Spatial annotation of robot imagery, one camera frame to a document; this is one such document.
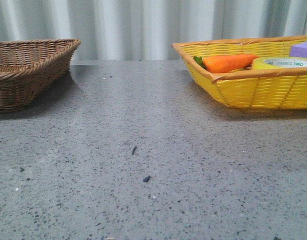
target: orange carrot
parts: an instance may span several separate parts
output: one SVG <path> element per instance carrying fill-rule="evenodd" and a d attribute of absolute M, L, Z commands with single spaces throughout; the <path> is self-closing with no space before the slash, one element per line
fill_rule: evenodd
<path fill-rule="evenodd" d="M 215 55 L 208 56 L 202 59 L 207 71 L 218 74 L 228 73 L 235 69 L 246 67 L 253 63 L 253 60 L 258 58 L 257 55 L 242 53 L 236 55 Z"/>

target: gray speckled countertop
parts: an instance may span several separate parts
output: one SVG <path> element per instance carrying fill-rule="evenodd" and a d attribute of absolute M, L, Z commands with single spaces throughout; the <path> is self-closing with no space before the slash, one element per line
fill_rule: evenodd
<path fill-rule="evenodd" d="M 76 64 L 0 113 L 0 240 L 307 240 L 307 111 L 227 108 L 181 60 Z"/>

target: basket rim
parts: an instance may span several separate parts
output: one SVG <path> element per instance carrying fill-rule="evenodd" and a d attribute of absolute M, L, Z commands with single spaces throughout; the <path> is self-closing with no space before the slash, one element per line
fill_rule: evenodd
<path fill-rule="evenodd" d="M 30 63 L 20 70 L 9 72 L 0 72 L 0 81 L 12 78 L 21 78 L 27 75 L 33 75 L 42 69 L 47 68 L 50 64 L 62 58 L 69 52 L 74 52 L 81 44 L 81 40 L 77 38 L 61 38 L 61 39 L 33 39 L 33 40 L 15 40 L 15 41 L 0 41 L 0 45 L 17 45 L 17 44 L 40 44 L 40 43 L 59 43 L 68 42 L 62 49 L 47 56 L 45 59 Z"/>
<path fill-rule="evenodd" d="M 293 68 L 276 68 L 276 69 L 251 69 L 241 70 L 228 73 L 211 73 L 201 67 L 196 61 L 186 53 L 182 47 L 191 45 L 213 45 L 213 44 L 256 44 L 263 42 L 286 42 L 293 40 L 307 40 L 307 35 L 296 36 L 280 36 L 280 37 L 254 37 L 254 38 L 229 38 L 206 41 L 191 41 L 191 42 L 174 42 L 171 47 L 174 48 L 179 55 L 189 65 L 191 65 L 199 74 L 207 77 L 213 84 L 220 80 L 240 80 L 261 77 L 283 77 L 283 76 L 300 76 L 307 75 L 307 67 L 293 67 Z"/>

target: curtain fold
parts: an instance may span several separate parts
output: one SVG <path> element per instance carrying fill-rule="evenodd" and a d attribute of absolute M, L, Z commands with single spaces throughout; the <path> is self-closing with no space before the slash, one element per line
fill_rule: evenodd
<path fill-rule="evenodd" d="M 0 41 L 78 38 L 76 60 L 177 59 L 173 42 L 307 35 L 307 0 L 0 0 Z"/>

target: tape label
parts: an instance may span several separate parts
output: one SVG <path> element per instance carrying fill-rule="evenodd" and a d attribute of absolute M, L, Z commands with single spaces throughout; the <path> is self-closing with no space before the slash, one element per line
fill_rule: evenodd
<path fill-rule="evenodd" d="M 307 67 L 307 60 L 292 58 L 270 58 L 263 61 L 266 64 L 283 68 L 299 68 Z"/>

